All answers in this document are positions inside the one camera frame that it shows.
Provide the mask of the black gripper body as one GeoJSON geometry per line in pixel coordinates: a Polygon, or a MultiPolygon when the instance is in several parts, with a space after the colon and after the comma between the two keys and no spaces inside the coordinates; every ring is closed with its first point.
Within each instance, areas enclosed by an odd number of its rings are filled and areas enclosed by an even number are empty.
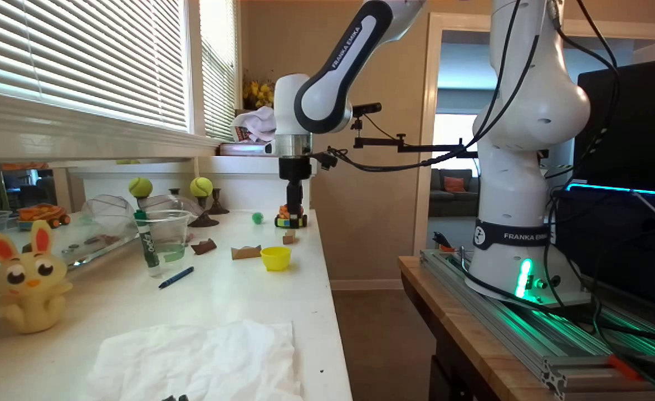
{"type": "Polygon", "coordinates": [[[279,177],[282,181],[307,181],[312,177],[312,164],[307,157],[300,159],[281,159],[279,177]]]}

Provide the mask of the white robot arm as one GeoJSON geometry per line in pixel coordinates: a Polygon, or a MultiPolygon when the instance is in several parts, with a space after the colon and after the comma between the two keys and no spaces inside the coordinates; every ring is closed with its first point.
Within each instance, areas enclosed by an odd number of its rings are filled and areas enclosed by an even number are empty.
{"type": "MultiPolygon", "coordinates": [[[[347,103],[349,84],[374,48],[410,28],[420,7],[423,0],[366,0],[316,73],[277,80],[272,152],[288,182],[281,227],[305,223],[303,182],[318,159],[312,139],[359,119],[347,103]]],[[[553,246],[538,163],[543,149],[575,139],[590,116],[584,89],[566,73],[562,11],[564,0],[493,0],[496,89],[472,131],[481,191],[465,285],[546,307],[589,299],[577,269],[553,246]]]]}

